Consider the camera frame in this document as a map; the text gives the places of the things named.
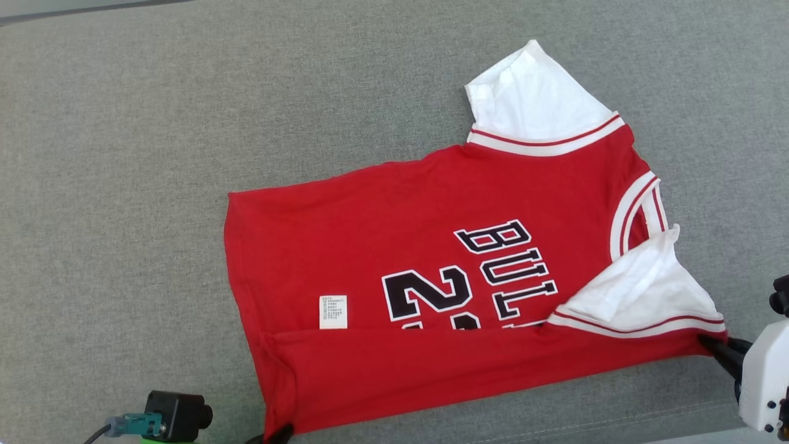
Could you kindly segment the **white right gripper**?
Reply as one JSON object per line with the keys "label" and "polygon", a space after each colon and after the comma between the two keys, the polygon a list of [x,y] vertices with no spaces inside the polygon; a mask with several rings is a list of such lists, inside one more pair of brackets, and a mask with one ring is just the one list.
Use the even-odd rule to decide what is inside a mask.
{"label": "white right gripper", "polygon": [[788,321],[766,326],[753,343],[698,336],[702,347],[734,379],[744,424],[769,434],[787,433]]}

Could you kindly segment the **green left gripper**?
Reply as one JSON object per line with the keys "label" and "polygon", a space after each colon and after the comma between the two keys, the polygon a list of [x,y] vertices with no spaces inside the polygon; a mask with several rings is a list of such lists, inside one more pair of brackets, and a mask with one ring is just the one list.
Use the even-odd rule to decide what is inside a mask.
{"label": "green left gripper", "polygon": [[[265,439],[267,444],[288,444],[294,436],[294,426],[290,422],[278,430],[273,432],[268,438]],[[140,444],[194,444],[197,443],[196,437],[180,437],[180,438],[166,438],[164,436],[141,436],[139,438]]]}

